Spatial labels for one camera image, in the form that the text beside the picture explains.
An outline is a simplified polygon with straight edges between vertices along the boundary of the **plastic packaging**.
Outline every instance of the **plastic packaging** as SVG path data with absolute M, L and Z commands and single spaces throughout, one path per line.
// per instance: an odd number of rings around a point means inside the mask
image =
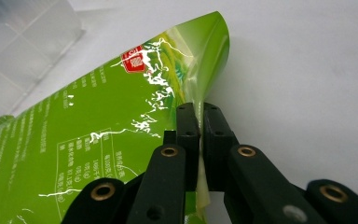
M 0 118 L 0 223 L 60 223 L 90 181 L 128 182 L 144 172 L 164 131 L 175 130 L 177 106 L 193 102 L 201 120 L 228 45 L 214 12 L 124 52 L 16 118 Z M 203 223 L 195 195 L 186 194 L 186 223 Z

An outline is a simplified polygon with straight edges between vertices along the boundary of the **brass screw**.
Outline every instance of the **brass screw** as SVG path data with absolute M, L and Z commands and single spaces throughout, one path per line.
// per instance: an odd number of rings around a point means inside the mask
M 251 147 L 239 147 L 238 153 L 244 157 L 253 157 L 255 155 L 255 150 Z
M 178 149 L 174 147 L 165 147 L 161 150 L 161 155 L 165 157 L 174 157 L 179 153 Z
M 103 201 L 115 194 L 116 188 L 112 183 L 101 183 L 91 192 L 91 198 L 95 201 Z
M 320 191 L 324 197 L 336 203 L 345 203 L 348 200 L 348 195 L 334 185 L 321 186 Z

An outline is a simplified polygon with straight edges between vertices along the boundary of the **crinkled plastic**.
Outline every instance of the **crinkled plastic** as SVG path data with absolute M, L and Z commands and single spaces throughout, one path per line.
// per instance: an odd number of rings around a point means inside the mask
M 0 224 L 60 223 L 92 180 L 128 182 L 144 172 L 164 131 L 175 130 L 177 106 L 193 102 L 201 120 L 228 46 L 214 12 L 124 52 L 16 118 L 0 118 Z M 196 213 L 203 203 L 186 194 L 186 223 L 204 222 Z

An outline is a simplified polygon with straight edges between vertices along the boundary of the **black plastic part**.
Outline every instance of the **black plastic part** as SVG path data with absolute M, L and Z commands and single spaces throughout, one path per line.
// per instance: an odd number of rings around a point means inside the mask
M 210 191 L 223 191 L 228 174 L 227 157 L 238 140 L 219 107 L 204 104 L 203 159 Z
M 199 170 L 200 128 L 192 103 L 176 108 L 176 144 L 186 150 L 186 191 L 194 191 Z
M 176 144 L 176 131 L 164 131 L 162 145 L 165 144 Z
M 101 185 L 111 184 L 114 186 L 114 194 L 101 201 L 91 197 L 91 193 Z M 120 206 L 124 198 L 124 184 L 117 179 L 101 178 L 89 183 L 72 202 L 62 224 L 110 224 L 117 222 L 120 214 Z M 101 188 L 97 194 L 104 195 L 106 192 Z
M 344 185 L 314 180 L 308 184 L 305 197 L 328 223 L 358 223 L 358 195 Z
M 224 203 L 227 209 L 227 213 L 232 224 L 251 224 L 254 220 L 249 204 L 241 197 L 241 190 L 235 183 L 232 175 L 227 176 L 227 182 L 231 183 L 227 185 L 225 191 Z
M 163 145 L 153 152 L 128 224 L 184 223 L 186 151 Z
M 254 223 L 325 223 L 312 206 L 256 147 L 234 146 L 228 167 Z

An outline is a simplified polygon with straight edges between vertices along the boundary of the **white surface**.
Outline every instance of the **white surface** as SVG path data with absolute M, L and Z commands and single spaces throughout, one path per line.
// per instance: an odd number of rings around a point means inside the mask
M 81 33 L 68 1 L 0 0 L 0 115 L 24 99 Z
M 231 48 L 207 101 L 292 183 L 329 178 L 358 193 L 358 1 L 70 2 L 86 33 L 14 115 L 126 49 L 218 10 Z M 210 223 L 227 223 L 218 204 Z

